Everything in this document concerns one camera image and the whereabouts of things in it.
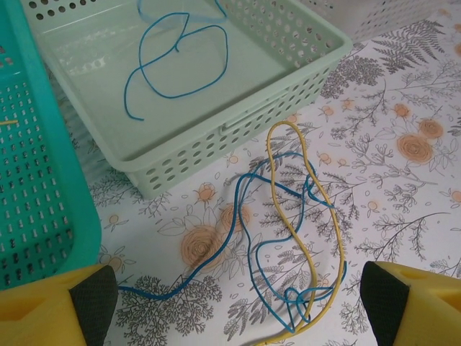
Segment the blue wire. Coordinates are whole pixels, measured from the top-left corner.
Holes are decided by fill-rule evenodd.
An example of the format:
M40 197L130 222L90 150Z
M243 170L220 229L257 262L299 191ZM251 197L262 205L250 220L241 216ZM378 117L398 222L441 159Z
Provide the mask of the blue wire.
M208 23L208 24L221 24L221 23L224 23L227 20L228 15L225 13L224 8L221 6L221 4L218 2L218 0L215 0L215 4L219 8L220 12L223 14L224 18L209 18L209 17L204 17L204 16L191 15L190 22L191 23ZM151 17L151 16L143 13L143 10L142 10L143 0L138 0L137 6L138 6L139 17L144 22L150 24L150 23L153 23L153 22L158 20L155 17ZM169 26L169 25L165 25L165 26L159 25L159 27L171 28L171 26Z
M165 19L168 19L169 17L173 17L173 16L186 16L186 21L184 23L184 26L182 28L182 31L181 31L181 35L178 37L178 39L176 40L176 42L174 43L174 45L169 49L167 50L164 54L160 55L159 57L147 62L147 63L144 63L143 64L143 61L142 61L142 52L143 52L143 44L144 44L144 40L147 36L147 34L154 28L156 27L159 23L161 23L162 21L164 21ZM128 109L128 104L127 104L127 93L128 93L128 87L130 86L130 82L132 80L132 78L134 77L134 75L140 70L141 73L143 74L143 77L144 77L144 80L147 82L147 84L149 85L149 87L155 92L157 93L157 95L163 97L163 98L166 98L166 99L178 99L180 97L185 97L185 96L189 96L189 95L192 95L192 94L195 94L195 93L198 93L198 92L201 92L203 89L206 89L208 87L211 87L213 84L217 83L223 76L224 74L226 73L227 69L228 69L228 64L229 64L229 39L228 39L228 34L227 32L222 28L220 27L219 25L208 25L206 27L202 27L198 30L194 30L192 32L188 32L187 34L185 33L186 31L186 28L187 28L187 25L189 24L189 20L190 20L190 13L188 12L172 12L170 14L167 14L165 16L163 16L162 18L156 20L153 24L151 24L147 29L146 31L143 33L143 36L141 37L140 39L140 42L139 42L139 48L138 48L138 62L139 62L139 67L135 68L130 76L128 77L128 80L125 84L125 88L124 88L124 91L123 91L123 104L124 104L124 108L125 108L125 111L128 115L128 117L130 117L131 119L134 119L134 120L139 120L139 121L144 121L143 118L141 117L135 117L131 114L130 110ZM224 69L223 69L223 72L221 72L221 74L214 80L214 81L211 81L210 83L204 85L204 86L201 86L200 88L196 89L196 90L193 90L191 92L185 92L183 94L178 94L178 95L166 95L166 94L162 94L159 90L157 90L157 88L155 88L154 85L152 85L151 81L149 80L149 78L146 76L146 72L144 71L146 67L152 65L153 63L156 63L157 61L160 61L162 58L165 58L168 54L170 54L173 50L175 50L176 52L179 52L179 49L178 49L178 44L181 42L182 39L188 37L188 36L191 36L191 35L195 35L199 32L202 32L202 31L205 31L205 30L208 30L208 29L211 29L211 28L217 28L219 30L221 30L223 33L224 33L224 37L225 37L225 64L224 64Z
M276 155L274 156L274 159L278 159L278 158L282 158L282 157L285 157L285 156L300 156L300 157L303 157L301 154L298 154L298 153L291 153L291 152L288 152L288 153L285 153L285 154L280 154L280 155ZM280 322L280 324L282 324L284 326L285 329L287 329L288 331L290 331L291 333L295 333L295 320L294 320L294 317L292 315L292 312L291 312L291 305L295 304L296 305L296 309L297 309L297 312L299 313L299 315L301 315L301 318L303 319L303 321L305 321L306 323L310 323L310 316L308 318L306 318L304 316L304 313L302 311L302 307L304 308L304 311L307 310L307 303L310 301L309 298L303 298L305 296L308 296L310 295L312 292L314 291L325 291L326 292L322 295L322 296L319 296L319 297L316 297L314 299L314 301L320 301L320 300L323 300L325 298L328 298L332 293L333 293L333 290L334 290L334 286L329 286L329 287L314 287L314 288L308 288L308 289L305 289L301 292L295 290L294 288L287 288L285 291L284 291L284 295L283 297L278 294L278 292L275 291L275 289L272 287L271 283L269 282L269 280L267 279L266 275L264 274L264 271L262 270L261 268L261 264L259 262L259 250L263 247L263 246L266 246L268 244L273 244L273 243L280 243L280 242L285 242L285 241L288 241L292 238L292 236L290 235L289 237L285 238L285 239L275 239L275 240L269 240L269 241L263 241L262 243L258 244L258 246L256 247L256 265L258 267L258 271L261 273L261 276L263 277L264 281L266 282L268 288L273 292L273 294L279 299L281 300L282 302L284 302L287 306L287 310L288 310L288 314L290 316L290 325L285 323L285 321L283 321L282 317L279 316L279 314L277 314L274 309L267 303L266 299L264 298L264 296L262 295L261 291L259 290L258 288L258 285L256 284L255 280L254 280L254 273L253 273L253 270L251 269L251 236L250 236L250 233L248 231L248 229L246 228L246 225L245 225L245 222L243 221L243 216L242 216L242 206L243 206L243 200L245 199L245 196L246 196L246 193L249 189L249 185L251 184L251 182L253 182L253 180L255 179L259 179L263 182L266 182L266 183L270 183L271 180L270 179L267 179L259 174L256 174L256 172L261 169L265 164L267 164L269 162L269 160L264 160L262 163L260 163L257 167L255 167L253 169L252 172L250 173L246 173L244 175L242 175L238 181L237 181L237 185L236 185L236 192L235 192L235 195L234 195L234 202L233 202L233 217L232 217L232 225L230 226L230 231L229 231L229 234L227 236L227 238L225 239L225 241L223 242L222 246L219 248L219 250L214 253L213 256L211 256L209 259L207 259L206 261L204 261L199 267L197 267L193 272L192 274L180 285L178 286L177 288L175 288L172 292L170 293L167 293L167 294L164 294L164 295L155 295L155 294L151 294L151 293L147 293L147 292L143 292L141 290L138 290L136 288L131 288L131 287L125 287L125 286L120 286L119 287L119 290L122 290L122 291L127 291L127 292L133 292L133 293L136 293L138 294L139 296L143 296L145 298L149 298L149 299L155 299L155 300L166 300L166 299L170 299L171 297L175 296L176 294L178 294L181 290L183 290L189 283L191 280L193 280L193 278L198 274L198 272L203 268L205 267L206 265L208 265L209 263L211 263L217 256L220 255L220 253L227 247L229 241L231 240L231 237L233 235L233 232L235 231L235 227L236 227L236 222L237 222L237 216L239 217L239 220L241 222L241 225L243 227L243 230L244 230L244 233L246 235L246 238L248 239L248 242L249 242L249 245L248 245L248 248L247 248L247 257L248 257L248 264L249 264L249 272L250 272L250 278L251 278L251 282L253 283L253 286L255 288L255 291L256 293L258 294L259 298L261 299L261 301L263 302L263 304L266 306L266 308L268 309L268 311ZM243 193L241 194L241 197L239 198L239 195L240 195L240 188L241 188L241 184L242 182L248 178L248 182L246 183L244 189L243 189ZM313 188L313 185L312 184L309 184L309 179L310 179L310 176L308 175L306 177L306 181L303 185L303 192L302 194L296 192L296 191L293 191L291 190L290 188L288 187L285 187L279 183L275 183L275 185L278 187L278 188L281 188L283 189L285 192L287 193L290 193L291 195L297 197L297 198L300 198L302 200L302 206L301 206L301 213L300 213L300 219L298 221L298 224L296 226L296 229L295 231L298 232L300 230L300 227L301 227L301 224L304 220L303 218L303 215L304 215L304 210L305 210L305 193L307 192L308 195L309 195L309 192L310 192L310 189ZM324 205L326 205L327 207L329 208L334 208L332 205L329 205L328 203L324 203ZM346 273L347 273L347 262L344 262L344 271L343 271L343 275L342 275L342 278L341 278L341 282L344 281L344 278L346 277ZM295 293L296 295L296 299L289 299L288 298L288 294L290 292L293 292Z

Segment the yellow wire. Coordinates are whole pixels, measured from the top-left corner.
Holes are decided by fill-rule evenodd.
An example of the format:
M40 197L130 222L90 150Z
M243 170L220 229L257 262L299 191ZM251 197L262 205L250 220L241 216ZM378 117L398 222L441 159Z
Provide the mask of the yellow wire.
M17 120L0 121L0 126L17 124Z
M312 273L312 275L311 275L312 279L313 279L312 287L316 287L317 286L317 272L315 270L315 266L314 266L312 257L309 254L309 250L306 249L306 247L304 246L304 244L301 241L301 239L299 238L299 236L297 236L297 234L295 232L295 229L293 228L291 223L287 220L286 215L283 213L283 210L282 210L282 208L280 207L280 204L277 201L277 195L275 193L275 162L274 162L274 157L273 157L273 154L272 154L271 138L272 138L272 133L274 132L274 130L276 128L278 128L279 126L281 126L281 125L290 126L297 133L298 137L300 138L301 147L303 149L303 158L304 158L305 168L308 170L309 175L312 177L315 185L317 186L318 190L322 194L323 199L328 204L331 204L331 201L330 201L330 198L328 197L328 195L326 194L325 190L323 189L321 183L318 181L317 177L315 176L312 168L309 165L309 162L308 162L308 150L307 150L306 145L305 145L304 137L303 137L301 131L299 130L299 128L297 128L296 125L294 125L292 123L289 123L287 121L281 121L281 122L275 124L274 126L272 126L272 128L269 130L269 133L267 135L267 153L269 154L269 160L270 160L270 164L271 164L272 200L274 201L275 208L277 209L278 213L280 214L280 217L282 218L284 224L286 225L286 227L288 227L288 229L290 230L290 233L292 234L293 238L295 239L295 241L297 242L297 244L300 246L301 250L303 251L303 253L305 255L305 258L308 261L310 271ZM304 325L305 322L302 320L296 326L294 334L286 330L286 331L284 331L283 333L281 333L281 334L279 334L277 336L270 337L270 338L267 338L265 340L262 340L261 342L256 344L257 346L273 344L275 342L279 342L281 340L289 339L291 337L294 337L295 335L299 335L299 334L305 332L309 328L313 327L318 321L320 321L325 316L326 312L330 309L331 304L334 302L334 299L335 299L336 295L339 292L339 286L340 286L340 283L341 283L341 277L343 275L345 255L344 255L344 249L343 249L343 244L342 244L342 240L341 240L341 232L339 230L338 218L336 217L336 212L335 212L334 208L329 208L329 209L330 209L330 213L331 213L331 219L333 220L334 229L335 229L335 232L336 232L336 237L338 239L338 248L339 248L338 278L336 279L336 284L334 286L333 293L331 294L328 302L326 303L326 305L322 309L322 311L309 324ZM314 303L314 298L315 298L315 291L313 291L311 293L311 295L310 295L309 304L308 304L308 307L307 307L305 315L304 315L306 319L308 319L308 317L309 317L310 310L312 309L312 306L313 306L313 303Z

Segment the teal basket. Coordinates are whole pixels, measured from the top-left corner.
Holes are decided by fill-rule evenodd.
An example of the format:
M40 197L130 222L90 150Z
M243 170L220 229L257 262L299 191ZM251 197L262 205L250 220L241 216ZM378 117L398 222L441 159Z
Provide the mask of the teal basket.
M96 262L101 226L17 0L0 0L0 290Z

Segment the botanical pattern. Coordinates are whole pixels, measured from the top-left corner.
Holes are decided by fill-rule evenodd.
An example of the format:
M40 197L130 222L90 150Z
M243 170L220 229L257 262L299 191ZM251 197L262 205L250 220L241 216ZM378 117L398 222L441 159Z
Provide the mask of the botanical pattern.
M288 117L308 146L309 159L338 214L348 273L325 317L277 345L376 345L359 297L367 260L398 262L461 278L461 1L431 18L357 43L331 72L314 105ZM50 75L74 148L101 218L99 263L112 266L120 285L168 293L223 245L232 225L236 180L267 158L266 133L227 153L153 200L111 169L56 80ZM292 128L271 139L274 153L300 152ZM277 180L301 191L306 178L297 157L275 160ZM259 174L269 177L269 167ZM313 193L320 197L317 189ZM313 255L318 284L334 284L338 242L328 208L282 190L277 199ZM242 219L224 252L179 295L152 301L121 293L108 345L247 345L282 330L249 280L245 226L252 245L283 240L289 231L254 180ZM276 292L310 285L304 254L292 241L261 248L259 261ZM257 270L255 283L271 306L286 308ZM317 301L313 314L325 306Z

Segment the table surface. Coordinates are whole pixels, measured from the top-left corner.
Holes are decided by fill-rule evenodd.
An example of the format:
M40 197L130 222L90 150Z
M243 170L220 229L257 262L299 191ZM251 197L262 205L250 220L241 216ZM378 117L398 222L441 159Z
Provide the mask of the table surface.
M108 166L50 78L101 218L99 262L114 268L120 284L167 291L184 279L204 248L222 244L216 235L229 230L235 178L267 157L267 133L155 200L142 200L125 175ZM310 160L336 206L349 271L326 317L280 345L376 345L359 298L366 261L461 278L461 4L356 44L322 97L288 120L303 132ZM277 151L299 149L288 127L276 136ZM305 170L301 161L284 159L277 174L295 186ZM252 183L250 192L243 219L254 241L283 237L287 232L267 184ZM297 201L283 198L295 219ZM315 255L319 282L330 285L339 257L329 212L311 200L305 218L301 238ZM104 346L247 345L282 331L251 289L242 238L238 225L224 255L170 301L121 294ZM310 282L308 264L293 241L265 247L261 258L276 288ZM274 307L282 305L267 287L262 292ZM316 303L314 314L324 304Z

